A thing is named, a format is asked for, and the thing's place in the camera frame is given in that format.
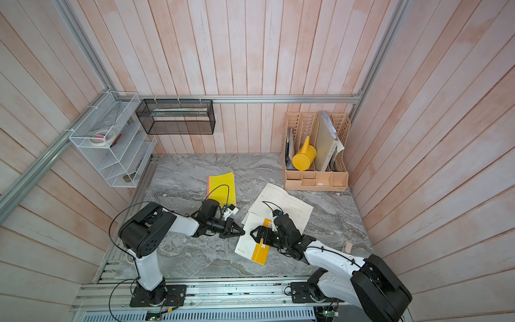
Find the white orange Notebook cover notebook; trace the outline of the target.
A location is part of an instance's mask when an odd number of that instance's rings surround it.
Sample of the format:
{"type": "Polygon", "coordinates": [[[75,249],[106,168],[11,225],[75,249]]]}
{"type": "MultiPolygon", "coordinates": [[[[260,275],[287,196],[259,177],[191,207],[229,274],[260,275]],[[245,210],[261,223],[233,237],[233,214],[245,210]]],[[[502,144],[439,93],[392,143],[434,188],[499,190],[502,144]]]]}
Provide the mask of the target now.
{"type": "Polygon", "coordinates": [[[265,265],[270,247],[260,239],[256,242],[251,236],[251,231],[259,226],[272,228],[272,220],[261,215],[249,212],[244,224],[245,235],[240,236],[236,245],[235,253],[254,263],[265,265]]]}

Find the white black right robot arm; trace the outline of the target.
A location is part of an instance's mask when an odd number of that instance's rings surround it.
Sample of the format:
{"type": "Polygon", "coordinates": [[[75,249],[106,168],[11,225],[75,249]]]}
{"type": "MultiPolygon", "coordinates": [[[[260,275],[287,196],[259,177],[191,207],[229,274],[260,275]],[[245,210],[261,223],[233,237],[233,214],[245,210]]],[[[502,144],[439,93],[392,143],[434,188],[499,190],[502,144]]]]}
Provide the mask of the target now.
{"type": "Polygon", "coordinates": [[[295,303],[344,302],[363,310],[371,321],[402,321],[413,296],[385,261],[377,256],[352,256],[300,233],[287,214],[273,227],[254,228],[257,244],[276,248],[289,258],[317,267],[305,282],[292,283],[295,303]]]}

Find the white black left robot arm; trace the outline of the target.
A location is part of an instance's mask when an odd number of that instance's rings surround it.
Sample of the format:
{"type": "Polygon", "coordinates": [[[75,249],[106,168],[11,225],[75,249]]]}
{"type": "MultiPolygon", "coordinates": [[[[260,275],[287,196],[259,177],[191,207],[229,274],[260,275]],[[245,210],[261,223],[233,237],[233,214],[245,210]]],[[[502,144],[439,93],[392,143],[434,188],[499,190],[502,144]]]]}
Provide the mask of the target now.
{"type": "Polygon", "coordinates": [[[218,215],[221,210],[218,201],[207,199],[197,211],[186,217],[149,201],[127,220],[119,228],[118,236],[134,258],[139,275],[138,286],[146,292],[164,288],[156,251],[169,232],[190,237],[206,236],[210,232],[221,239],[245,235],[245,230],[233,218],[225,219],[218,215]]]}

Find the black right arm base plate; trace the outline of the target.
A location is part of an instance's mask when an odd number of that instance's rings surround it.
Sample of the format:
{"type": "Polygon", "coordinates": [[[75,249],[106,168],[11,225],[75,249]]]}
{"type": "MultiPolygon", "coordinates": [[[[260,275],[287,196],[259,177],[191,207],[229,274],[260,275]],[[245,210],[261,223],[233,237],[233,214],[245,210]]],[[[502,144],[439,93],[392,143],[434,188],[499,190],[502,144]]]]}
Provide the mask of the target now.
{"type": "Polygon", "coordinates": [[[290,284],[290,295],[293,303],[330,303],[345,302],[338,297],[336,288],[327,283],[296,282],[290,284]]]}

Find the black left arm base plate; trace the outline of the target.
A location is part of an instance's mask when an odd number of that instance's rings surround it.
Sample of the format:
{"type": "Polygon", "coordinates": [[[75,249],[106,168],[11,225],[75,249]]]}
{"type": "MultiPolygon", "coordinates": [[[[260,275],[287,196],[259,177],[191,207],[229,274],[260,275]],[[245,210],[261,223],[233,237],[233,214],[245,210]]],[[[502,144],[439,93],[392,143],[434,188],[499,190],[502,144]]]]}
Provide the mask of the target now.
{"type": "Polygon", "coordinates": [[[130,307],[182,307],[185,295],[185,284],[160,284],[153,291],[138,285],[130,301],[130,307]]]}

